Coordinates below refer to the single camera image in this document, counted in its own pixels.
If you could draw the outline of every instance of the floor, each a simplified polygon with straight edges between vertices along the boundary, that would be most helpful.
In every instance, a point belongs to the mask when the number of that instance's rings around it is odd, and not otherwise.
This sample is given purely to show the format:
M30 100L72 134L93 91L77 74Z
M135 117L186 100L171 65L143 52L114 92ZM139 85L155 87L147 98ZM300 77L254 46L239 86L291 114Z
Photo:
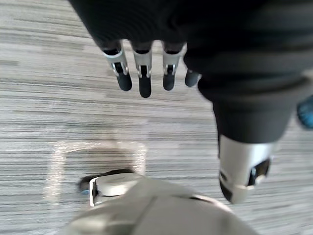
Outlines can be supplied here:
M142 143L148 148L148 176L227 203L217 180L210 103L196 88L185 86L183 64L174 90L163 89L159 42L154 46L153 93L141 98L129 44L125 48L133 78L129 92L119 90L67 1L0 0L1 234L57 234L86 208L79 179L102 172L112 159L129 164L121 156L135 156L111 147L62 152L54 159L60 141ZM292 119L269 178L246 203L230 205L260 234L313 235L312 141L312 132ZM61 168L54 160L62 162ZM51 175L52 170L59 174ZM57 182L58 191L45 191L51 182Z

